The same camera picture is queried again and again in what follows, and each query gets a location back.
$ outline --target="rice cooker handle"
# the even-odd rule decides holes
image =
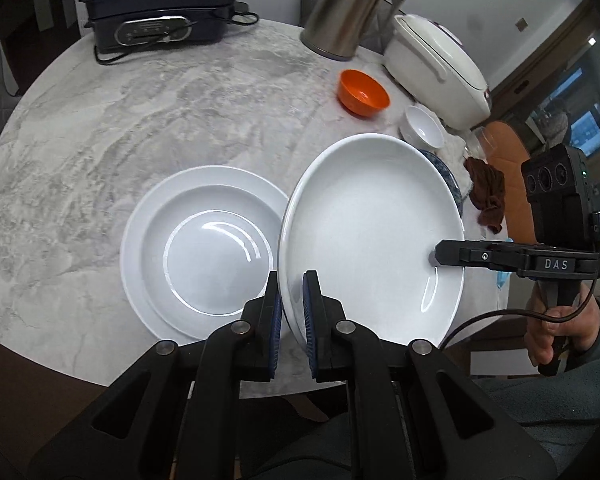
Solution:
[[[396,31],[395,37],[397,37],[398,41],[407,48],[415,50],[420,59],[429,65],[433,72],[436,73],[438,80],[441,83],[445,82],[447,76],[446,68],[429,51],[429,47],[427,47],[416,34],[412,33],[411,29],[404,22],[404,17],[402,15],[398,14],[394,16],[394,28]]]

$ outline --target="camera lens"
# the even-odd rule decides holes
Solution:
[[[533,175],[526,176],[526,189],[529,193],[536,192],[536,180],[534,179]]]
[[[555,167],[555,179],[558,181],[558,184],[564,186],[567,183],[567,168],[564,167],[564,164],[560,163]]]
[[[549,191],[552,186],[551,173],[547,168],[541,168],[538,173],[538,180],[540,181],[540,187],[544,191]]]

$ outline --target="stainless steel kettle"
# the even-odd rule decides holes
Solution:
[[[356,54],[381,0],[318,0],[300,40],[322,56],[346,61]],[[388,24],[404,0],[391,0]]]

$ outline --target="handheld device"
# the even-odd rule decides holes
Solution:
[[[576,306],[580,283],[600,278],[600,213],[593,209],[585,155],[558,144],[524,162],[521,170],[539,244],[442,240],[436,259],[441,265],[515,272],[538,280],[547,309]],[[578,313],[588,298],[579,300]],[[556,337],[554,358],[538,371],[546,376],[563,371],[568,347],[567,338]]]

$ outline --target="white deep plate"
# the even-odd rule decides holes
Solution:
[[[171,175],[131,214],[120,247],[126,296],[146,327],[178,344],[207,338],[264,293],[286,195],[249,171]]]
[[[317,270],[325,296],[378,337],[439,345],[458,309],[464,269],[430,258],[464,239],[445,181],[415,148],[381,134],[336,142],[304,172],[289,199],[278,283],[289,325],[306,345],[302,275]]]

